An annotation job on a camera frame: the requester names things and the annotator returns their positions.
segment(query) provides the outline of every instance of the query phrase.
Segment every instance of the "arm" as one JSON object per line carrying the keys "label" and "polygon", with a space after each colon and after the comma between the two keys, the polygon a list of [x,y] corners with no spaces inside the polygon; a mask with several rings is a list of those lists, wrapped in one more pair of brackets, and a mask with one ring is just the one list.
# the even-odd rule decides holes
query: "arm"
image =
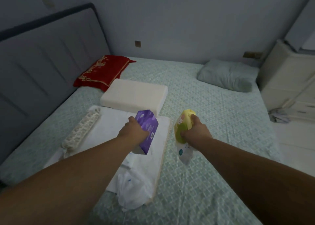
{"label": "arm", "polygon": [[61,160],[0,194],[2,224],[77,224],[104,193],[128,153],[148,132],[137,121],[110,141]]}
{"label": "arm", "polygon": [[192,115],[182,133],[264,224],[315,224],[315,178],[213,139]]}

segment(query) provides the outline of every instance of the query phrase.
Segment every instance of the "red pillowcase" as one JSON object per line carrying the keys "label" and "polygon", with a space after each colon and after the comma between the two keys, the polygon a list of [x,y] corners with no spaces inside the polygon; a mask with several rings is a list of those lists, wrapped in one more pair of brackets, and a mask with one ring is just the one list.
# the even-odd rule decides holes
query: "red pillowcase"
{"label": "red pillowcase", "polygon": [[92,66],[79,76],[73,86],[88,86],[100,88],[104,92],[112,84],[113,80],[120,78],[121,72],[129,63],[136,61],[130,60],[124,56],[104,55]]}

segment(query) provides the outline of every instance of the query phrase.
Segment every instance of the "white cabinet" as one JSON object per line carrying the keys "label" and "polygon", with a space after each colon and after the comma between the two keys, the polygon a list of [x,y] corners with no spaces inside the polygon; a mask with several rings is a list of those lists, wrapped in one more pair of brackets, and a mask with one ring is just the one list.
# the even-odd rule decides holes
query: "white cabinet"
{"label": "white cabinet", "polygon": [[262,65],[257,82],[268,110],[288,108],[292,116],[306,118],[315,115],[314,78],[315,55],[295,53],[278,40]]}

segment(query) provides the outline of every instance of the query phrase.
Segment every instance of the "hand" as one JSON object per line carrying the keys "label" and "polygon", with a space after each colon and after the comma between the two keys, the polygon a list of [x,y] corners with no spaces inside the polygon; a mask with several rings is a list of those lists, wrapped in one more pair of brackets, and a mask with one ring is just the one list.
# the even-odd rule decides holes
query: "hand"
{"label": "hand", "polygon": [[199,150],[203,138],[212,138],[210,131],[205,124],[202,124],[199,117],[192,114],[192,128],[187,131],[182,131],[180,135],[195,149]]}
{"label": "hand", "polygon": [[128,120],[129,122],[127,122],[125,126],[121,128],[117,138],[126,138],[128,142],[132,144],[132,146],[137,146],[141,144],[150,133],[148,131],[142,130],[141,126],[133,116],[129,117]]}

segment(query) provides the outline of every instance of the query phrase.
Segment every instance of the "purple tissue pack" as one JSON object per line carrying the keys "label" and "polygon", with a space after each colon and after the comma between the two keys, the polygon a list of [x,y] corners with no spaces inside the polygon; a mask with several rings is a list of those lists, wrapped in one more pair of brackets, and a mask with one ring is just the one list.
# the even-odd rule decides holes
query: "purple tissue pack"
{"label": "purple tissue pack", "polygon": [[135,154],[146,155],[150,149],[155,132],[158,128],[158,121],[153,112],[150,110],[138,111],[136,114],[136,121],[140,124],[144,131],[149,131],[150,134],[136,149],[132,152]]}

